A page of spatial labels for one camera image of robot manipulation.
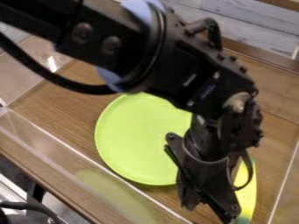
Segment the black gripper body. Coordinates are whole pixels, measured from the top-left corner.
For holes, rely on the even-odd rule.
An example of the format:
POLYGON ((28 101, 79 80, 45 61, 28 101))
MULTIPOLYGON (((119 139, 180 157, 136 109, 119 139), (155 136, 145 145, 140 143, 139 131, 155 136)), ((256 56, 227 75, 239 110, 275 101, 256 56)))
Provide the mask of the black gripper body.
POLYGON ((235 186, 231 179, 230 162, 234 154, 216 161, 206 161, 192 155, 192 140, 169 132, 165 135, 164 151, 177 166, 177 194, 182 207, 192 211, 203 203, 210 206, 223 224, 232 224, 240 215, 242 208, 236 191, 242 190, 254 177, 254 165, 248 152, 235 155, 242 158, 247 167, 247 182, 235 186))

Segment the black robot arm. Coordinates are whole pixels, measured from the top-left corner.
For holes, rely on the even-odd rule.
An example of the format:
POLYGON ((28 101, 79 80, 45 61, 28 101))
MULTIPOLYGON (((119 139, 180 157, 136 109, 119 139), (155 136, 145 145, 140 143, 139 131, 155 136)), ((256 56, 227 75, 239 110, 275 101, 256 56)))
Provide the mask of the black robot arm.
POLYGON ((0 22, 52 42, 97 68, 101 85, 51 72, 0 32, 0 48, 52 84, 88 95, 147 92, 191 112, 183 136, 167 134, 187 209, 207 204, 224 224, 240 214, 231 179, 263 137, 258 87, 223 52, 212 18, 186 22, 161 0, 0 0, 0 22))

